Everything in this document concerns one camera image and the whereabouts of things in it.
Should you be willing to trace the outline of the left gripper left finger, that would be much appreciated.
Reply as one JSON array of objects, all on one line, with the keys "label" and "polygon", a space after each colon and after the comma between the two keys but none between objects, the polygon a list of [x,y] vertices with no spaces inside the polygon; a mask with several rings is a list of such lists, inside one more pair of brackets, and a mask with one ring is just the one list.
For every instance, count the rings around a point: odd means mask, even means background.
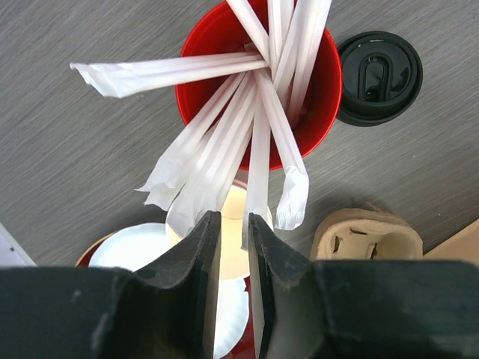
[{"label": "left gripper left finger", "polygon": [[138,270],[139,342],[134,358],[211,358],[221,215],[207,212],[171,250]]}]

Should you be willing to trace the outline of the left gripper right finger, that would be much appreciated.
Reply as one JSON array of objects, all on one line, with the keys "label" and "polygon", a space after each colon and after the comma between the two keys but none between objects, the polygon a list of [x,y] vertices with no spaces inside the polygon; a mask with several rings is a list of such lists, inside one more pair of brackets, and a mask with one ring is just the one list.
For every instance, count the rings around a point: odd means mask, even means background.
[{"label": "left gripper right finger", "polygon": [[256,357],[306,358],[312,343],[311,263],[252,214],[248,255]]}]

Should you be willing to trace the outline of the stack of white paper cups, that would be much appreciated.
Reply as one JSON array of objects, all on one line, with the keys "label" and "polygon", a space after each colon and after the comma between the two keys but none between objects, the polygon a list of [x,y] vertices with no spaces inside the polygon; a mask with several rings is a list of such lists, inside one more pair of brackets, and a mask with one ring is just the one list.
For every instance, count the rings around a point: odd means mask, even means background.
[{"label": "stack of white paper cups", "polygon": [[[197,222],[192,210],[199,207],[202,198],[216,200],[221,188],[208,183],[205,179],[188,181],[174,199],[166,216],[166,234],[173,244],[179,243],[191,232]],[[237,280],[249,276],[248,253],[242,249],[243,216],[247,189],[243,182],[232,182],[226,190],[225,201],[217,206],[214,202],[206,209],[221,212],[221,255],[219,278]]]}]

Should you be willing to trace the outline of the brown pulp cup carrier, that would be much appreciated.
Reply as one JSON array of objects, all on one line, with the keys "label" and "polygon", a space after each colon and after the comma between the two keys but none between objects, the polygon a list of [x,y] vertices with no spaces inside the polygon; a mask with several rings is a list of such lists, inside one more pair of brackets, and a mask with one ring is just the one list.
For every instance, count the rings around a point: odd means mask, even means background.
[{"label": "brown pulp cup carrier", "polygon": [[310,260],[420,260],[423,241],[395,215],[358,208],[333,212],[317,227]]}]

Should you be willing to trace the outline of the stack of black lids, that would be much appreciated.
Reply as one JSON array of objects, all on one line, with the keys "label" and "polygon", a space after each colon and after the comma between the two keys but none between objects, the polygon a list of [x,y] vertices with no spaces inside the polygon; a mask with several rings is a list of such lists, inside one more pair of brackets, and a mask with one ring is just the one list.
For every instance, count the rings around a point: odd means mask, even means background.
[{"label": "stack of black lids", "polygon": [[423,66],[414,47],[387,31],[356,34],[338,46],[342,69],[337,119],[359,127],[387,123],[416,100]]}]

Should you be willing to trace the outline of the brown paper bag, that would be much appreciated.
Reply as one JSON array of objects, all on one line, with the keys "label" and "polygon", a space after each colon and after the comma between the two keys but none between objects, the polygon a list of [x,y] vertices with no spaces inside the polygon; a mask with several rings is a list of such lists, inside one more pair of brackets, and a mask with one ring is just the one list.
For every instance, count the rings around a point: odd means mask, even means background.
[{"label": "brown paper bag", "polygon": [[424,255],[426,260],[462,260],[479,263],[479,220],[447,239]]}]

